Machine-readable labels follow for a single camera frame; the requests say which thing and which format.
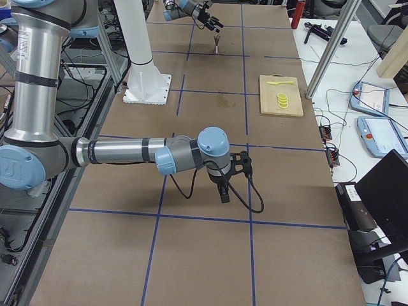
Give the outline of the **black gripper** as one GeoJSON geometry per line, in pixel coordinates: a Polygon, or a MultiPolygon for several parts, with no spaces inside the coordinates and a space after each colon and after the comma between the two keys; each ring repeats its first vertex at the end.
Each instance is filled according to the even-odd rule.
{"type": "Polygon", "coordinates": [[[195,9],[197,13],[196,19],[200,21],[208,30],[220,33],[220,28],[223,28],[223,24],[216,17],[212,17],[211,21],[211,15],[207,12],[207,9],[208,9],[207,5],[204,6],[197,5],[195,9]]]}
{"type": "Polygon", "coordinates": [[[217,184],[219,194],[221,195],[221,203],[229,203],[228,182],[231,175],[218,170],[208,170],[207,173],[210,180],[217,184]]]}

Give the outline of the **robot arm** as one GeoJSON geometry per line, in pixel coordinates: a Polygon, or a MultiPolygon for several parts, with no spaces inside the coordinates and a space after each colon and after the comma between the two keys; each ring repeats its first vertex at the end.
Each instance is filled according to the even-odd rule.
{"type": "Polygon", "coordinates": [[[163,16],[166,21],[172,21],[184,17],[191,17],[193,22],[199,22],[210,31],[220,33],[224,25],[221,21],[209,14],[207,11],[212,5],[212,1],[163,1],[163,16]]]}
{"type": "Polygon", "coordinates": [[[207,127],[197,138],[90,140],[54,133],[62,40],[99,34],[96,1],[13,1],[18,24],[13,122],[1,146],[1,183],[18,190],[90,164],[155,164],[173,175],[205,168],[221,201],[229,201],[233,174],[227,134],[207,127]]]}

